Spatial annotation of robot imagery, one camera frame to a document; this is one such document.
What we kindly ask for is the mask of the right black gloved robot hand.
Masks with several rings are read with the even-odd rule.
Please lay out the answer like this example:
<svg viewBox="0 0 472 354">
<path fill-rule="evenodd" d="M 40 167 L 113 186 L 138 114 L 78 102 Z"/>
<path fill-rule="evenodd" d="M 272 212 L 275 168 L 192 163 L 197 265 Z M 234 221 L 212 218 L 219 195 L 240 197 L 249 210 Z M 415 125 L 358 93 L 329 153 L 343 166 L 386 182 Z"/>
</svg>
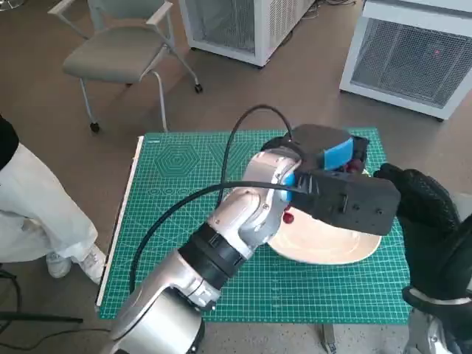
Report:
<svg viewBox="0 0 472 354">
<path fill-rule="evenodd" d="M 382 164 L 374 177 L 401 194 L 397 217 L 403 230 L 410 285 L 438 300 L 471 295 L 471 216 L 463 221 L 446 189 L 415 169 Z"/>
</svg>

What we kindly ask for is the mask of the left bare black robot hand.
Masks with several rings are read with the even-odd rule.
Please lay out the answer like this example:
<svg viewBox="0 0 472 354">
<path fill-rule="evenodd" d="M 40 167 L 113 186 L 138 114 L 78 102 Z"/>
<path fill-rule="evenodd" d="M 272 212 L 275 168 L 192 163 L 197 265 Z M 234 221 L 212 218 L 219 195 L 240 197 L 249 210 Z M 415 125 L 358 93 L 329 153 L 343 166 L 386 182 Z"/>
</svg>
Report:
<svg viewBox="0 0 472 354">
<path fill-rule="evenodd" d="M 304 172 L 332 170 L 363 173 L 369 140 L 346 130 L 304 124 L 292 130 L 292 142 L 302 152 L 299 169 Z"/>
</svg>

